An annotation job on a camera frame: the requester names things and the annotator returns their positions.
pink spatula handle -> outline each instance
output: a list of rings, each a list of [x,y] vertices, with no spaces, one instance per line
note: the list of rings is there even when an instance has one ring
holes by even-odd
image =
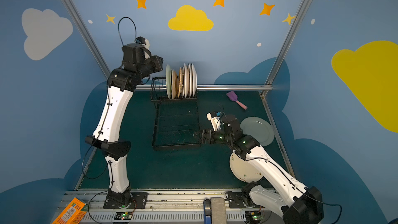
[[[243,109],[247,109],[247,106],[245,106],[243,103],[241,103],[240,101],[236,101],[236,103],[238,103]]]

black wire dish rack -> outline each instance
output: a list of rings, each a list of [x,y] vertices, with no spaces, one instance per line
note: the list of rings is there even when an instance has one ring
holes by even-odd
[[[179,150],[200,147],[201,140],[195,134],[199,131],[197,92],[190,98],[169,99],[166,77],[152,78],[150,99],[156,107],[153,131],[154,150]]]

white label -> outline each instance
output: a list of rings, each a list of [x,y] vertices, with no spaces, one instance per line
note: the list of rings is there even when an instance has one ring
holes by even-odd
[[[68,211],[61,217],[62,220],[68,222],[68,220],[72,217],[72,215],[76,212],[74,207],[70,207]]]

blue wall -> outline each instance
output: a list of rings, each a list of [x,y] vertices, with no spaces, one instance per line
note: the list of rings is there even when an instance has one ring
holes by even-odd
[[[313,0],[267,94],[296,176],[321,189],[326,202],[343,205],[339,223],[386,223],[398,217],[398,133],[372,117],[331,65],[343,49],[356,51],[378,40],[398,44],[396,4]],[[382,77],[369,81],[389,83]],[[332,222],[338,208],[325,209],[322,223]]]
[[[22,27],[29,8],[72,21],[60,0],[0,0],[0,216],[5,223],[25,223],[17,218],[19,206],[29,223],[43,224],[80,176],[80,118],[105,77],[74,25],[46,57],[30,59]]]
[[[137,36],[146,37],[151,52],[163,57],[165,64],[177,68],[184,62],[193,62],[199,84],[219,83],[221,80],[216,79],[227,72],[248,73],[257,64],[276,57],[290,27],[282,21],[288,13],[294,16],[301,2],[225,0],[222,7],[213,6],[215,1],[146,0],[145,9],[137,8],[137,0],[73,0],[111,70],[120,66],[122,58],[117,22],[128,16],[135,21]],[[275,5],[270,15],[260,15],[264,3]],[[203,10],[214,27],[209,31],[170,29],[168,21],[183,5]],[[115,17],[115,24],[107,22],[107,15]],[[125,44],[133,42],[134,27],[129,20],[121,22],[121,35]],[[263,71],[262,77],[268,73],[269,69]]]

green mat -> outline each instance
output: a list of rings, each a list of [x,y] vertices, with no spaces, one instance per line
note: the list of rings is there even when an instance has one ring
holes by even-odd
[[[206,114],[219,111],[221,103],[225,114],[233,114],[241,122],[246,117],[260,117],[268,121],[258,92],[237,92],[239,101],[248,109],[243,110],[232,102],[224,91],[198,92],[198,112],[201,129],[212,128]],[[177,151],[155,151],[152,138],[156,109],[148,91],[135,92],[130,100],[120,128],[120,137],[131,141],[127,156],[127,176],[132,189],[198,189],[241,188],[245,182],[238,180],[229,166],[231,150],[224,145],[202,145],[199,148]],[[266,146],[271,157],[286,169],[276,140]],[[95,177],[106,167],[101,151],[97,151],[89,166],[87,176]],[[272,187],[262,180],[264,187]],[[106,189],[109,186],[108,171],[97,179],[84,178],[81,189]]]

